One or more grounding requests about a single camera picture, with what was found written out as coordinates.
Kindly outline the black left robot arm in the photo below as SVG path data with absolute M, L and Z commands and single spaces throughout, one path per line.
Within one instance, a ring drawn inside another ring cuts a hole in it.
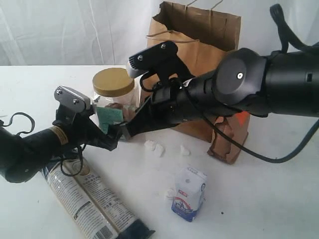
M 77 113 L 60 105 L 53 126 L 39 132 L 12 134 L 0 123 L 0 174 L 10 183 L 30 180 L 50 162 L 62 163 L 72 152 L 83 158 L 85 146 L 114 150 L 122 132 L 113 125 L 107 133 L 101 131 L 90 116 L 93 108 Z

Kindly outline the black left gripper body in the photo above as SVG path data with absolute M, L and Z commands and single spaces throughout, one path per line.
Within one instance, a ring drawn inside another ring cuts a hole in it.
M 67 145 L 90 146 L 109 149 L 110 144 L 105 134 L 90 120 L 93 115 L 93 107 L 77 113 L 66 106 L 60 105 L 56 110 L 56 119 L 53 125 L 62 130 L 62 138 L 67 139 Z

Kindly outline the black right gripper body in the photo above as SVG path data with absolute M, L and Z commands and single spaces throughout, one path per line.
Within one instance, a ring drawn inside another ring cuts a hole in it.
M 219 103 L 212 92 L 212 77 L 196 77 L 185 82 L 174 78 L 170 87 L 153 93 L 151 101 L 159 130 L 201 119 L 201 114 L 206 117 L 219 115 Z

